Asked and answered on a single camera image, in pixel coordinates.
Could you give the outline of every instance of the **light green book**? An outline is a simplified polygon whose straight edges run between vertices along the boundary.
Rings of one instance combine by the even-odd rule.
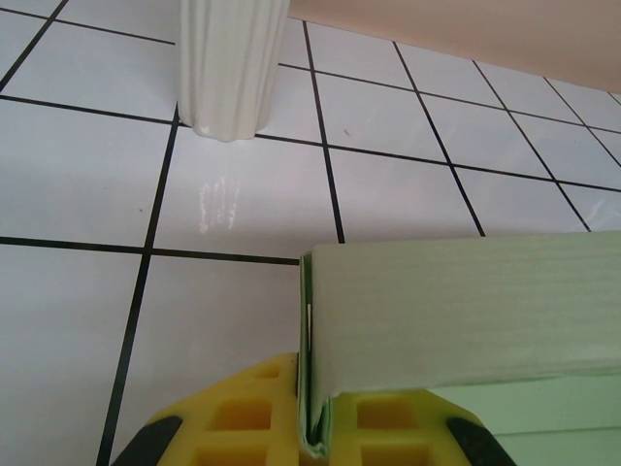
[[[299,421],[331,400],[621,370],[621,232],[319,247],[302,257]]]

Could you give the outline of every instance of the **white ceramic base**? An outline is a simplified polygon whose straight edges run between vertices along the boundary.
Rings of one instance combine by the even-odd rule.
[[[181,0],[180,118],[219,141],[267,124],[289,0]]]

